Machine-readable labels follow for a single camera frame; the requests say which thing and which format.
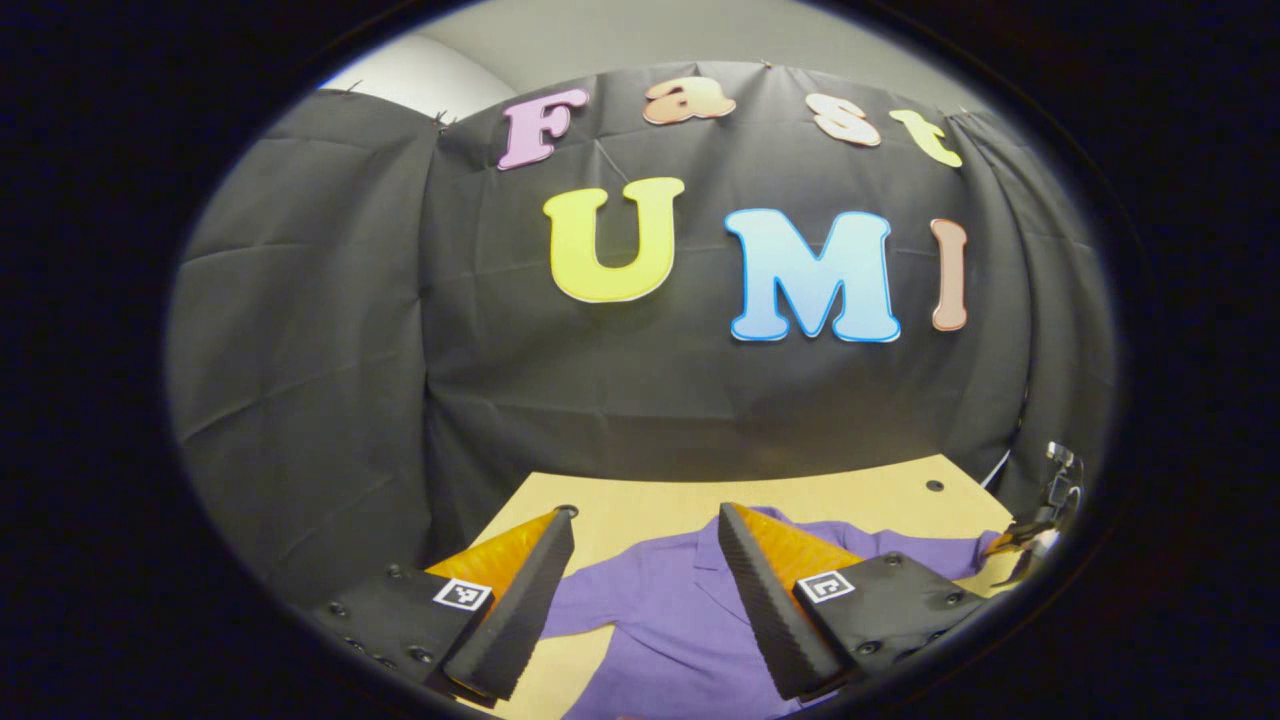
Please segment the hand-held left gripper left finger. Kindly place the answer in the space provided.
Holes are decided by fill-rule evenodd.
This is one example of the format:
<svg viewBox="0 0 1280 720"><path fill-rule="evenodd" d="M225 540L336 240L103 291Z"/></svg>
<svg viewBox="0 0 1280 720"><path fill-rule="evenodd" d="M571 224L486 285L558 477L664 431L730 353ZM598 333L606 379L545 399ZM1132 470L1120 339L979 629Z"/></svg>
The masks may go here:
<svg viewBox="0 0 1280 720"><path fill-rule="evenodd" d="M552 509L430 568L392 564L310 618L402 680L480 706L515 693L573 553L577 509Z"/></svg>

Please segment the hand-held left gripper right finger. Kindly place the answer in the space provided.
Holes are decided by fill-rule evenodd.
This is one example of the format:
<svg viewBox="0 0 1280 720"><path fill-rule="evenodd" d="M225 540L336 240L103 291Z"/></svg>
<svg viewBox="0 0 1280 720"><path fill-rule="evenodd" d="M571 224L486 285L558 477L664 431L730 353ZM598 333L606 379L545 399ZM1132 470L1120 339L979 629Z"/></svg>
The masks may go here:
<svg viewBox="0 0 1280 720"><path fill-rule="evenodd" d="M852 553L741 503L719 506L718 542L786 700L891 673L986 605L902 551Z"/></svg>

